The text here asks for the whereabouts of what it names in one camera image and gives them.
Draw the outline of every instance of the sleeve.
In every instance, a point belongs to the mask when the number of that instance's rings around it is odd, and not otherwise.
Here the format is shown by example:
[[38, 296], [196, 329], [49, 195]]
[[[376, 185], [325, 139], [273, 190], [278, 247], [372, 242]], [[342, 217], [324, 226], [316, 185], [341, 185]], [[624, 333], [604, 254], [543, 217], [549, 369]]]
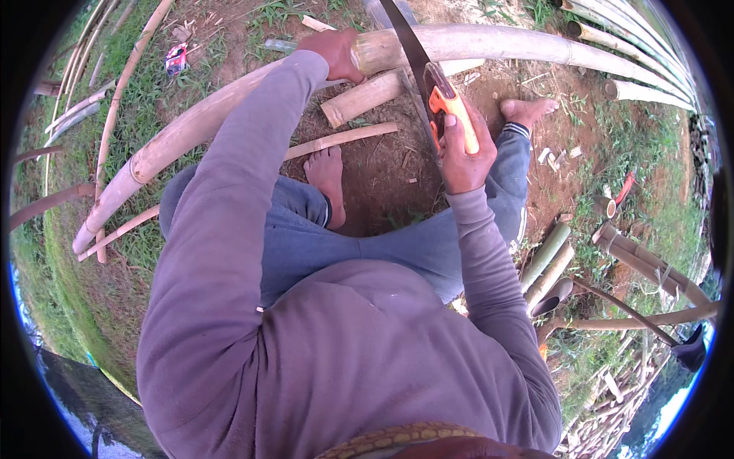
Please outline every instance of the sleeve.
[[561, 407], [537, 337], [526, 315], [520, 280], [487, 205], [484, 187], [447, 195], [459, 231], [462, 277], [469, 320], [509, 354], [527, 383], [540, 449], [552, 452], [560, 441]]
[[181, 196], [137, 356], [154, 433], [180, 427], [232, 397], [234, 381], [256, 377], [265, 217], [291, 135], [328, 71], [312, 51], [285, 58], [227, 117]]

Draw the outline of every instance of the person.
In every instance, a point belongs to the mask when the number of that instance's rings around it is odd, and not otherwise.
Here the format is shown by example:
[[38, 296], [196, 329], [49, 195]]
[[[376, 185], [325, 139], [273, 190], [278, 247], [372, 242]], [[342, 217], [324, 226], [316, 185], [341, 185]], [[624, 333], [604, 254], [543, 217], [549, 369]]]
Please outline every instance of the person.
[[[312, 92], [364, 80], [355, 36], [302, 40], [166, 187], [137, 355], [148, 425], [172, 458], [545, 457], [559, 398], [507, 242], [527, 197], [528, 129], [557, 105], [504, 101], [495, 146], [467, 103], [471, 156], [446, 115], [451, 208], [338, 235], [339, 147], [309, 158], [309, 184], [278, 170]], [[462, 290], [468, 319], [445, 306]]]

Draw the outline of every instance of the right hand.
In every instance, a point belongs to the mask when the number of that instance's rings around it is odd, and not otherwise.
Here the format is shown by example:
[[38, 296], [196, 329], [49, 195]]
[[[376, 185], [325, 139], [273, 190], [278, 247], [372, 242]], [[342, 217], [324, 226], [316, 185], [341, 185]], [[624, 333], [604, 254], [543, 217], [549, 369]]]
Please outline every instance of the right hand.
[[352, 44], [356, 37], [357, 31], [352, 27], [346, 28], [344, 32], [324, 30], [301, 40], [296, 51], [307, 49], [320, 54], [329, 64], [327, 81], [346, 78], [352, 83], [359, 84], [367, 77], [352, 62]]
[[446, 185], [446, 192], [450, 195], [470, 192], [484, 185], [497, 158], [497, 147], [482, 114], [465, 98], [462, 97], [462, 100], [479, 141], [479, 152], [468, 154], [464, 151], [464, 126], [454, 115], [446, 115], [443, 120], [443, 137], [438, 141], [438, 168]]

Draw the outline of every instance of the bare foot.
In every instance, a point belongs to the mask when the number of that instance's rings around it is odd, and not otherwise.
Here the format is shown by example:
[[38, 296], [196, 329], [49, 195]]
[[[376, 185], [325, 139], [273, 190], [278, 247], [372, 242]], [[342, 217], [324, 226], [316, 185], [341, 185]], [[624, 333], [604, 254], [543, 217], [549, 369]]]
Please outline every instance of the bare foot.
[[558, 108], [558, 102], [547, 97], [534, 101], [505, 99], [500, 103], [500, 112], [508, 123], [519, 123], [530, 129], [543, 115]]
[[343, 168], [339, 145], [315, 152], [303, 164], [308, 183], [314, 185], [331, 201], [333, 214], [326, 227], [330, 230], [335, 230], [346, 222], [344, 194], [341, 191], [341, 170]]

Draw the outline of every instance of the purple sweatshirt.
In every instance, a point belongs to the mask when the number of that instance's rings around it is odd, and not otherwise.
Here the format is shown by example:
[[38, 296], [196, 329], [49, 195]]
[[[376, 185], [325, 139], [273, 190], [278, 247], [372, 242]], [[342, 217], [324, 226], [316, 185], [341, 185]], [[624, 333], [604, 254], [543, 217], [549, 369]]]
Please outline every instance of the purple sweatshirt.
[[355, 436], [452, 422], [552, 452], [559, 399], [484, 189], [448, 196], [469, 319], [386, 261], [345, 261], [260, 313], [264, 222], [328, 65], [297, 51], [227, 118], [176, 209], [137, 356], [174, 458], [309, 459]]

